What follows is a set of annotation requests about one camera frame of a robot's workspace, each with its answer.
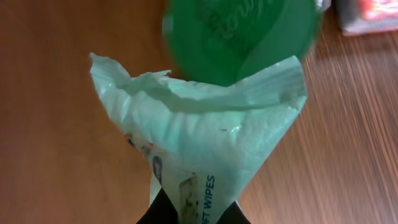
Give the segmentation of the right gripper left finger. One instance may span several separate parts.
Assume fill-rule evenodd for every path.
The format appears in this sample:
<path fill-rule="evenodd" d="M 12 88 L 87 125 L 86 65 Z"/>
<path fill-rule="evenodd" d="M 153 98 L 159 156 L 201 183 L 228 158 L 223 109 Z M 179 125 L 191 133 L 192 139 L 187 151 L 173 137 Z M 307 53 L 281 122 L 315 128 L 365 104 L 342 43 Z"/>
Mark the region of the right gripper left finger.
<path fill-rule="evenodd" d="M 178 213 L 163 189 L 137 224 L 178 224 Z"/>

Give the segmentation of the green lid jar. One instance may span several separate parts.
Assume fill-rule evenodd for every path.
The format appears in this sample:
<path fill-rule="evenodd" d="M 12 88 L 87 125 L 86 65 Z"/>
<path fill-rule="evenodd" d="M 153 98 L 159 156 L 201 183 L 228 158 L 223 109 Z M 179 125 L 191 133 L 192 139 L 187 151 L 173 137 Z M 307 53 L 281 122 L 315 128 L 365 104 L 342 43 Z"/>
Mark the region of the green lid jar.
<path fill-rule="evenodd" d="M 171 0 L 162 34 L 187 79 L 230 86 L 291 56 L 303 58 L 320 16 L 314 0 Z"/>

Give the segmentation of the light green tissue packet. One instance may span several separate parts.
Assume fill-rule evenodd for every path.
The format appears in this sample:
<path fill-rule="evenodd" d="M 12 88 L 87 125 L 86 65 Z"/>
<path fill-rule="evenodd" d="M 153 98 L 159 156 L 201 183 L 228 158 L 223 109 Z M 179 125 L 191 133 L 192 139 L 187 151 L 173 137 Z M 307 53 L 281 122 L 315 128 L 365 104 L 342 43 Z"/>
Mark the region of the light green tissue packet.
<path fill-rule="evenodd" d="M 284 137 L 306 100 L 300 61 L 275 63 L 223 87 L 131 77 L 117 61 L 91 54 L 91 77 L 110 120 L 152 169 L 180 223 L 216 223 Z"/>

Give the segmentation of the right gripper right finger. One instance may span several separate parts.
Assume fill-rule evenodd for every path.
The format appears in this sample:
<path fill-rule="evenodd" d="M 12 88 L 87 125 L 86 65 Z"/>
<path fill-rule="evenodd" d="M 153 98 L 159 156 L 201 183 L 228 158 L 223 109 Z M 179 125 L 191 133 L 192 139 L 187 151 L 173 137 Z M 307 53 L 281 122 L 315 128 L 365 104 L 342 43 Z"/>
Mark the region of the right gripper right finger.
<path fill-rule="evenodd" d="M 222 214 L 217 224 L 251 224 L 237 200 Z"/>

